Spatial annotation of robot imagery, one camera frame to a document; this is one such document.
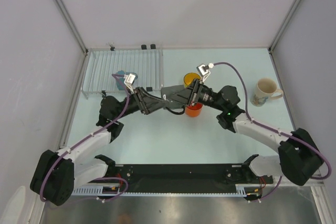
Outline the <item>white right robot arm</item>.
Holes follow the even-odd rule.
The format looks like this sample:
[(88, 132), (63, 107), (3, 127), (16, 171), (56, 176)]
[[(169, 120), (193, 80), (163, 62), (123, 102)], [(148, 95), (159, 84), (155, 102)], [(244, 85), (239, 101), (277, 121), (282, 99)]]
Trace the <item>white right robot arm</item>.
[(253, 138), (275, 151), (275, 156), (256, 156), (242, 169), (243, 179), (249, 183), (254, 183), (261, 175), (278, 174), (303, 186), (326, 163), (306, 130), (299, 128), (287, 133), (256, 121), (247, 110), (241, 109), (236, 87), (224, 86), (214, 92), (201, 81), (194, 80), (187, 87), (168, 87), (161, 91), (161, 96), (183, 106), (201, 103), (217, 109), (221, 113), (216, 118), (223, 129)]

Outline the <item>orange cup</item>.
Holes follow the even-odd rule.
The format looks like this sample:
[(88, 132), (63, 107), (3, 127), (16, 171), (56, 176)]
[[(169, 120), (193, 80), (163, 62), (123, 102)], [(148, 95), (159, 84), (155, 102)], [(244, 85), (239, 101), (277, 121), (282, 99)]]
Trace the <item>orange cup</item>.
[(185, 108), (185, 114), (189, 117), (195, 118), (200, 115), (203, 105), (201, 103), (196, 103), (195, 105), (190, 105)]

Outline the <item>beige patterned ceramic mug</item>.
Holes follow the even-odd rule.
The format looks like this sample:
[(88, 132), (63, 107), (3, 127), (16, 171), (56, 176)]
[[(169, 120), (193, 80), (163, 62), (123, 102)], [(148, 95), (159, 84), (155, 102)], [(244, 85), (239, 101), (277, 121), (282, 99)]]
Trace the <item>beige patterned ceramic mug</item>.
[(267, 101), (282, 98), (283, 94), (283, 91), (278, 88), (275, 81), (269, 78), (262, 78), (258, 80), (250, 101), (254, 106), (263, 106)]

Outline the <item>grey mug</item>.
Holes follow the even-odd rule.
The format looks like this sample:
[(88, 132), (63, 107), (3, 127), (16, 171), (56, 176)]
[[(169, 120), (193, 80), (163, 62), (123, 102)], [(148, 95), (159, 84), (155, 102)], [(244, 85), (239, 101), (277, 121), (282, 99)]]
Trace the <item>grey mug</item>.
[(164, 110), (174, 114), (174, 115), (183, 115), (185, 113), (185, 106), (180, 103), (173, 101), (170, 99), (170, 96), (178, 91), (184, 90), (183, 85), (169, 86), (163, 87), (161, 89), (161, 98), (163, 100), (167, 100), (166, 106), (163, 108)]

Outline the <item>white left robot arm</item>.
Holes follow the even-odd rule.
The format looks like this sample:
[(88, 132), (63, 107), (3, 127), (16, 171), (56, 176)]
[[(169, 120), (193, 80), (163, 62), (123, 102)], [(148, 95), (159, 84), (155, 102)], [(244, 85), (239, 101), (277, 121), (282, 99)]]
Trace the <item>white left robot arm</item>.
[(96, 129), (72, 147), (56, 152), (44, 151), (38, 161), (30, 189), (39, 195), (42, 202), (49, 201), (56, 206), (64, 204), (74, 189), (89, 182), (118, 182), (124, 189), (128, 182), (117, 175), (114, 160), (100, 154), (90, 162), (89, 156), (115, 140), (123, 129), (119, 122), (124, 116), (140, 111), (147, 115), (168, 108), (172, 102), (166, 95), (157, 97), (143, 88), (134, 93), (126, 92), (126, 98), (119, 101), (111, 95), (103, 96)]

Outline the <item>yellow mug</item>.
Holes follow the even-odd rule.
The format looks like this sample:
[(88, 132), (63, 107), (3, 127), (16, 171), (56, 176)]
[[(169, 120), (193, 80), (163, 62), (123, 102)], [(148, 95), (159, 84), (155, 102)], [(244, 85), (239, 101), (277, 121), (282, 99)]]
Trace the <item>yellow mug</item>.
[(194, 81), (200, 81), (201, 77), (198, 73), (189, 72), (183, 78), (184, 88), (194, 87)]

